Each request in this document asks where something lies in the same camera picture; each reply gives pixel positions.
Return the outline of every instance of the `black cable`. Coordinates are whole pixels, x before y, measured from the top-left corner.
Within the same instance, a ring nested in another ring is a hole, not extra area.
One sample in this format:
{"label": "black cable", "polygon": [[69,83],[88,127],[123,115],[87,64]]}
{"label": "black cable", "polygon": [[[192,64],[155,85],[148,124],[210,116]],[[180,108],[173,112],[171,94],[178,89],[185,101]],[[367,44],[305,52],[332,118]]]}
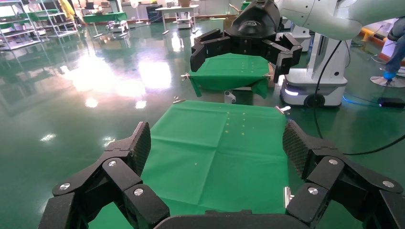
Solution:
{"label": "black cable", "polygon": [[[314,105],[314,107],[313,107],[313,108],[314,108],[314,119],[315,119],[315,125],[316,125],[316,128],[317,128],[319,137],[322,138],[322,139],[323,139],[323,136],[322,136],[322,133],[320,132],[320,128],[319,128],[319,124],[318,124],[318,119],[317,119],[317,116],[316,116],[316,97],[317,97],[318,90],[319,90],[320,80],[321,80],[322,75],[323,75],[323,73],[324,73],[324,71],[325,71],[325,69],[326,69],[326,66],[328,66],[330,60],[332,59],[333,55],[335,54],[335,52],[336,52],[336,50],[338,49],[338,47],[339,47],[339,45],[341,44],[341,42],[342,42],[342,41],[339,41],[339,43],[336,45],[335,49],[333,50],[332,54],[329,56],[328,61],[326,61],[325,66],[323,66],[322,72],[321,72],[320,75],[319,75],[318,83],[317,83],[317,86],[316,86],[316,89],[315,89],[315,97],[314,97],[314,104],[313,104],[313,105]],[[395,145],[395,144],[401,142],[401,141],[404,140],[404,139],[405,139],[405,135],[401,136],[399,139],[397,139],[397,140],[391,142],[390,144],[385,145],[385,146],[380,147],[380,148],[375,149],[375,150],[371,150],[371,151],[367,151],[367,152],[363,152],[363,153],[344,154],[344,155],[358,156],[358,155],[367,155],[367,154],[377,153],[377,152],[380,152],[380,151],[382,151],[382,150],[384,150],[384,149],[387,149],[387,148],[389,148],[389,147],[392,147],[393,145]]]}
{"label": "black cable", "polygon": [[315,125],[316,125],[316,128],[317,128],[319,137],[322,138],[322,139],[323,139],[323,136],[322,136],[322,133],[320,132],[319,124],[318,124],[318,119],[317,119],[317,117],[316,117],[316,106],[317,106],[317,104],[316,104],[316,98],[317,98],[317,95],[318,95],[319,84],[320,84],[320,80],[322,79],[323,72],[325,71],[326,66],[328,66],[328,64],[329,64],[330,60],[332,59],[333,55],[335,54],[336,50],[339,48],[339,45],[341,44],[341,42],[342,42],[342,41],[339,41],[339,42],[338,42],[338,44],[336,45],[336,47],[335,47],[335,49],[333,50],[332,54],[329,56],[328,61],[326,61],[325,65],[323,66],[322,72],[320,72],[320,75],[319,75],[317,87],[315,88],[315,96],[314,96],[314,103],[313,103],[313,107],[314,107],[314,119],[315,119]]}
{"label": "black cable", "polygon": [[372,103],[372,104],[379,104],[378,102],[371,101],[371,100],[367,100],[367,99],[363,99],[363,98],[358,97],[358,96],[355,96],[355,95],[353,95],[353,94],[351,94],[351,93],[349,93],[349,92],[344,92],[344,93],[345,93],[345,94],[350,95],[351,97],[358,98],[358,99],[361,99],[361,100],[367,101],[367,102]]}
{"label": "black cable", "polygon": [[350,50],[349,50],[349,46],[348,46],[347,42],[345,41],[344,43],[346,44],[347,52],[349,53],[349,63],[348,63],[347,66],[345,67],[345,68],[347,68],[347,67],[349,67],[350,62],[352,62],[352,57],[350,56]]}
{"label": "black cable", "polygon": [[391,142],[390,144],[383,146],[381,148],[378,148],[376,150],[372,150],[372,151],[368,151],[368,152],[364,152],[364,153],[357,153],[357,154],[344,154],[344,155],[351,155],[351,156],[357,156],[357,155],[366,155],[366,154],[373,154],[373,153],[377,153],[381,150],[387,149],[389,147],[392,147],[393,145],[397,144],[398,142],[402,141],[405,139],[405,135],[403,135],[402,137],[400,137],[399,139]]}

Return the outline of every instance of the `blue shoe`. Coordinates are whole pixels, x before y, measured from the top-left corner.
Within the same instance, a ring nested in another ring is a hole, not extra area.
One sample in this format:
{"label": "blue shoe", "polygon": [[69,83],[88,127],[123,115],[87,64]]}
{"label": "blue shoe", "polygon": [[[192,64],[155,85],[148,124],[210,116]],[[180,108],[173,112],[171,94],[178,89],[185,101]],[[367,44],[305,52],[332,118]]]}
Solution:
{"label": "blue shoe", "polygon": [[392,80],[395,76],[396,76],[396,73],[388,73],[388,72],[383,73],[383,77],[386,80]]}

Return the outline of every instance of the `power adapter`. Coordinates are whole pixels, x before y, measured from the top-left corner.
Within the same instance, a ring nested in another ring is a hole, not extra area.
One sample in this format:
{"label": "power adapter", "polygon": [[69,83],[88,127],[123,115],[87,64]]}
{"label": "power adapter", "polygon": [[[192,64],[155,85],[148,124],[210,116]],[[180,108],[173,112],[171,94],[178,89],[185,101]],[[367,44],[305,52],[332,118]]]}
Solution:
{"label": "power adapter", "polygon": [[405,107],[405,102],[399,98],[383,98],[380,97],[378,99],[378,104],[380,107],[393,107],[393,108],[401,108]]}

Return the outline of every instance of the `blue jeans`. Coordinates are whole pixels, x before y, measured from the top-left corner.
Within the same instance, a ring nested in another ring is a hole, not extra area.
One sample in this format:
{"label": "blue jeans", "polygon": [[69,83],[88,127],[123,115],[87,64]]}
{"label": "blue jeans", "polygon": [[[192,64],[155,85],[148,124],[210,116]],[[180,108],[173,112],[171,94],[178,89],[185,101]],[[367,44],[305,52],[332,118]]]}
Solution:
{"label": "blue jeans", "polygon": [[394,53],[385,66],[384,78],[392,79],[401,68],[401,61],[405,58],[405,17],[398,19],[393,27],[393,35],[400,37],[396,42]]}

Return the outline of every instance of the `green fabric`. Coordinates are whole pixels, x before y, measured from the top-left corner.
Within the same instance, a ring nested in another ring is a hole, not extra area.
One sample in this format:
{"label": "green fabric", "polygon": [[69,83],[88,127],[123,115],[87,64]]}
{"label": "green fabric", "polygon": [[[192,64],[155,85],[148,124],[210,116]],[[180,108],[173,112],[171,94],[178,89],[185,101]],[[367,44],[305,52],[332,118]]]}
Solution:
{"label": "green fabric", "polygon": [[199,86],[211,90],[232,90],[252,86],[252,91],[267,97],[268,62],[259,56],[225,54],[207,59],[197,72],[190,72],[198,97]]}
{"label": "green fabric", "polygon": [[275,108],[185,101],[151,130],[142,179],[171,215],[284,213],[286,119]]}
{"label": "green fabric", "polygon": [[242,2],[241,10],[244,10],[249,4],[250,4],[250,1],[244,1],[244,2]]}
{"label": "green fabric", "polygon": [[86,23],[95,23],[95,22],[103,22],[103,21],[123,21],[127,19],[127,14],[125,12],[118,12],[118,13],[106,13],[103,15],[85,15],[83,16],[83,20]]}

